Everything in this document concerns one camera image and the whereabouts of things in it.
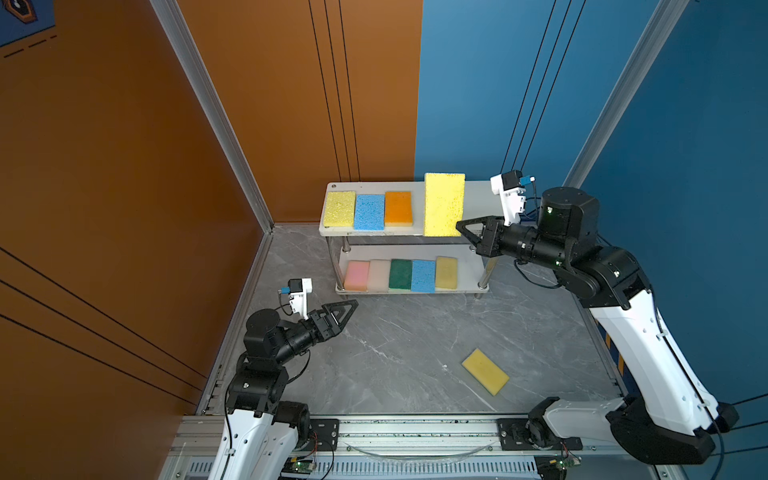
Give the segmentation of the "yellow green sponge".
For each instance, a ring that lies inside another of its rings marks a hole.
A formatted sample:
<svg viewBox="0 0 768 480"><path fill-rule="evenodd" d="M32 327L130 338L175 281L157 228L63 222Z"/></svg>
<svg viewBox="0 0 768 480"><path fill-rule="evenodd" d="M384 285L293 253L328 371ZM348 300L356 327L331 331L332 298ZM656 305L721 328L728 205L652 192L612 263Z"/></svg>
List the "yellow green sponge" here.
<svg viewBox="0 0 768 480"><path fill-rule="evenodd" d="M354 191L331 191L326 195L324 228L353 228L356 207Z"/></svg>

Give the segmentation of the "orange sponge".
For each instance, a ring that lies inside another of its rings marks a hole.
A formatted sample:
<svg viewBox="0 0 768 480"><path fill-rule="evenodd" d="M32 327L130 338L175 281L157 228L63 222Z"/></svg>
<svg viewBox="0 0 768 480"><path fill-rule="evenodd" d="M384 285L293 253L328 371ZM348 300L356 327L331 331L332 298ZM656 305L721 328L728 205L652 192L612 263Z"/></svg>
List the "orange sponge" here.
<svg viewBox="0 0 768 480"><path fill-rule="evenodd" d="M384 224L389 227L411 227L413 225L412 193L389 191L385 193Z"/></svg>

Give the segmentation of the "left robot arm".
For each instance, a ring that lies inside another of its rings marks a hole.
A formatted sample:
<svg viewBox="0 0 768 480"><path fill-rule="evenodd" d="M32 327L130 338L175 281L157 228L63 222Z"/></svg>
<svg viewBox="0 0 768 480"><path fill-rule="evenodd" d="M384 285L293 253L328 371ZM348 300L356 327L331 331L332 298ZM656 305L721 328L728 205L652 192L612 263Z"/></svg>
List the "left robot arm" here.
<svg viewBox="0 0 768 480"><path fill-rule="evenodd" d="M290 383L286 363L340 335L359 306L329 303L290 322L276 309L246 321L245 351L225 390L224 427L211 479L277 479L289 455L310 438L306 404L282 398Z"/></svg>

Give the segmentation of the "white two-tier shelf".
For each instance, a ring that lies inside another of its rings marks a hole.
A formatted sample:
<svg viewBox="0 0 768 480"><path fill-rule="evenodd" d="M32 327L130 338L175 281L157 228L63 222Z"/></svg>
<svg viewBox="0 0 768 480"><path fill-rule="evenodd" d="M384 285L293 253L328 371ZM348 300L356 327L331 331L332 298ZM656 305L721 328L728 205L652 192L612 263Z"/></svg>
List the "white two-tier shelf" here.
<svg viewBox="0 0 768 480"><path fill-rule="evenodd" d="M458 260L459 294L477 298L489 291L496 263L484 260L463 237L427 237L424 235L425 188L423 182L332 182L328 194L353 191L357 195L379 195L389 191L408 191L412 199L413 224L407 227L387 227L382 231L358 231L352 227L326 227L319 224L325 239L335 274L335 290L342 296L351 295L344 288L347 264L352 260L435 260L452 257Z"/></svg>

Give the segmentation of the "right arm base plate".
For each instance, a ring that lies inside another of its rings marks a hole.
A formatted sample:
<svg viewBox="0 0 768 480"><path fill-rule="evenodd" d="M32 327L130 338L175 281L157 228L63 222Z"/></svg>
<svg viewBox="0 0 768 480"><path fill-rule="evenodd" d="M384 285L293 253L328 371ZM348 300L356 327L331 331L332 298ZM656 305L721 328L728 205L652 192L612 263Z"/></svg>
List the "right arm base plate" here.
<svg viewBox="0 0 768 480"><path fill-rule="evenodd" d="M500 418L496 420L496 427L503 451L583 449L580 438L558 437L542 420Z"/></svg>

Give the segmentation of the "white beige sponge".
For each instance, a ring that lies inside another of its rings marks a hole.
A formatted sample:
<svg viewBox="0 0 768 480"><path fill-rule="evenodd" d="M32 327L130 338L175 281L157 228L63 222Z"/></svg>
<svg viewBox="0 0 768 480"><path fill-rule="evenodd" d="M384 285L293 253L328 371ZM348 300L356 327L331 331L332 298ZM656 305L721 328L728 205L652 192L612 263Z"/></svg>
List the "white beige sponge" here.
<svg viewBox="0 0 768 480"><path fill-rule="evenodd" d="M367 291L370 293L388 293L390 271L390 260L371 260L369 262Z"/></svg>

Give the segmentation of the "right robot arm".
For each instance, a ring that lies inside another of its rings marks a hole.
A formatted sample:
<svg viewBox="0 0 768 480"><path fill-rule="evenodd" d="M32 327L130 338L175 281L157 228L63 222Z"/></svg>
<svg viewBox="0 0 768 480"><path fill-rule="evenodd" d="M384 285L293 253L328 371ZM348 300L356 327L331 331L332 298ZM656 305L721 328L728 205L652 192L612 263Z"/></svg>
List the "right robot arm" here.
<svg viewBox="0 0 768 480"><path fill-rule="evenodd" d="M557 448L570 438L620 446L650 465L700 465L739 419L698 379L657 307L653 287L627 250L598 240L599 201L573 187L544 192L536 225L498 216L457 222L478 254L550 269L610 338L636 385L605 402L549 397L528 414L528 441Z"/></svg>

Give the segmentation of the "pink sponge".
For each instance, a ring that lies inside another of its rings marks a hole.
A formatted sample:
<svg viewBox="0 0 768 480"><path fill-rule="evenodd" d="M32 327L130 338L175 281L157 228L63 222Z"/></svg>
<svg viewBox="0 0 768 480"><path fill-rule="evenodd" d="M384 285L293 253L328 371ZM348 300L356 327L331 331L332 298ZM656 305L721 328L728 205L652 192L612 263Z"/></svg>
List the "pink sponge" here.
<svg viewBox="0 0 768 480"><path fill-rule="evenodd" d="M369 261L349 261L344 277L344 290L352 292L366 292L368 287L369 272Z"/></svg>

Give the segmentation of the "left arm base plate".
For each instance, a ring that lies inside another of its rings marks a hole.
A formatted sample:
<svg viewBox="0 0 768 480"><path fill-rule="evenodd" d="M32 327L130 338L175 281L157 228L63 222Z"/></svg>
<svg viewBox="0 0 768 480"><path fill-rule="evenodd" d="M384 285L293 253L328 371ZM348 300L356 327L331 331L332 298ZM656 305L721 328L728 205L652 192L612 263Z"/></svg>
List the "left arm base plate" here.
<svg viewBox="0 0 768 480"><path fill-rule="evenodd" d="M338 418L310 419L308 442L314 451L335 452L338 448L340 420Z"/></svg>

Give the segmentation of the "light blue sponge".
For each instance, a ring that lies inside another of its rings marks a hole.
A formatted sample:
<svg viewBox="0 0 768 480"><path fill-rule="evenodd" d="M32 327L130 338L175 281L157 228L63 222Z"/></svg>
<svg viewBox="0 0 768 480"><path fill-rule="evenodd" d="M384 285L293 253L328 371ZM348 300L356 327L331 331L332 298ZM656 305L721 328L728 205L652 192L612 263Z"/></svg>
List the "light blue sponge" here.
<svg viewBox="0 0 768 480"><path fill-rule="evenodd" d="M353 228L356 231L385 229L384 194L362 194L356 197Z"/></svg>
<svg viewBox="0 0 768 480"><path fill-rule="evenodd" d="M436 280L435 260L413 260L411 291L415 293L434 293Z"/></svg>

